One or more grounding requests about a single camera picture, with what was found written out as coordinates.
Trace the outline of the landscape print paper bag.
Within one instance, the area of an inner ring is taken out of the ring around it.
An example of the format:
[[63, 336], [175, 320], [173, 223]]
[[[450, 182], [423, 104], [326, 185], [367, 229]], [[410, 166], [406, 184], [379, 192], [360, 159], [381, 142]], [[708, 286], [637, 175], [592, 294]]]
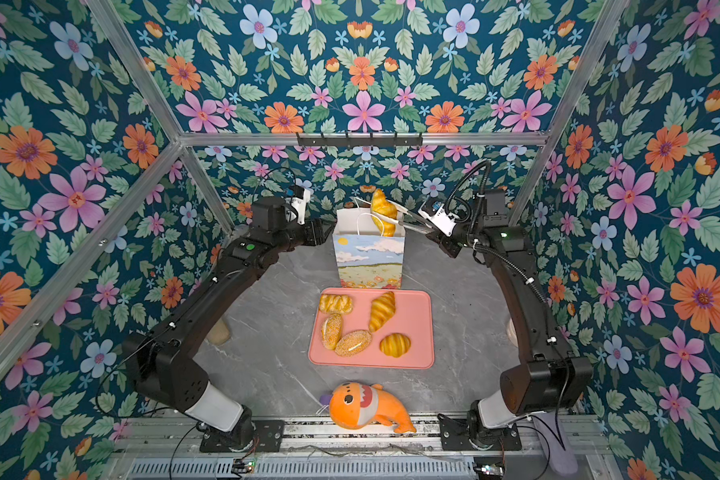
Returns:
[[337, 211], [333, 246], [340, 285], [353, 289], [400, 289], [406, 232], [397, 226], [394, 237], [379, 233], [369, 208]]

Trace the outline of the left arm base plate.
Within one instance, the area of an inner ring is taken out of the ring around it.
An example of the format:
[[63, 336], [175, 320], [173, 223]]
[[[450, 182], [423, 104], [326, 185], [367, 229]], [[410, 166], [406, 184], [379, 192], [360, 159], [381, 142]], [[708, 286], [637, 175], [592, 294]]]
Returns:
[[199, 447], [201, 453], [278, 452], [284, 438], [282, 420], [244, 419], [230, 432], [207, 427]]

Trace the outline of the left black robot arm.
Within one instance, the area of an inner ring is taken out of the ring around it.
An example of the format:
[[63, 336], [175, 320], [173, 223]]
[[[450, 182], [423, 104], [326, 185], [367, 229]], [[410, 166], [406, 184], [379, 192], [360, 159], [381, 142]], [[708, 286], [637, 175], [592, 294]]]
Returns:
[[310, 191], [298, 185], [284, 197], [257, 199], [247, 231], [222, 251], [209, 277], [156, 327], [123, 342], [132, 388], [205, 425], [232, 451], [254, 441], [251, 410], [216, 388], [194, 357], [226, 310], [281, 253], [319, 246], [330, 236], [333, 222], [308, 218], [310, 199]]

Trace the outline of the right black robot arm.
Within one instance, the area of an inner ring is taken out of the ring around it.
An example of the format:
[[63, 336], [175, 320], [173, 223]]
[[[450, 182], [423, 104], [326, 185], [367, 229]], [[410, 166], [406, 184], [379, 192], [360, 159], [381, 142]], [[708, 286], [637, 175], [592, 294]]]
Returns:
[[491, 270], [516, 336], [519, 363], [501, 374], [495, 394], [470, 407], [469, 441], [487, 449], [522, 417], [557, 415], [573, 407], [591, 382], [593, 367], [573, 351], [557, 325], [540, 290], [535, 246], [522, 227], [510, 225], [504, 191], [480, 189], [464, 216], [451, 212], [449, 201], [435, 198], [419, 215], [431, 229], [428, 239], [449, 257], [470, 249], [474, 260]]

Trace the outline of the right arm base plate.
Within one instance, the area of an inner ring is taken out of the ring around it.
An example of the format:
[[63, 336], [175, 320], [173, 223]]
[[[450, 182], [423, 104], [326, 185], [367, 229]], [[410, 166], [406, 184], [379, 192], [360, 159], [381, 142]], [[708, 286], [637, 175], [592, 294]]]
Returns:
[[437, 414], [440, 440], [445, 451], [514, 452], [522, 449], [516, 427], [489, 429], [473, 411], [466, 418]]

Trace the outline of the round ridged fake bread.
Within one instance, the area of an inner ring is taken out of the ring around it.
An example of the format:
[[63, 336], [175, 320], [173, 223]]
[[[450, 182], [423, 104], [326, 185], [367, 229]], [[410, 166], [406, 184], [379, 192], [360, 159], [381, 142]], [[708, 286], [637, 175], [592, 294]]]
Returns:
[[409, 352], [411, 339], [402, 333], [392, 333], [384, 337], [379, 343], [380, 351], [392, 358], [400, 358]]

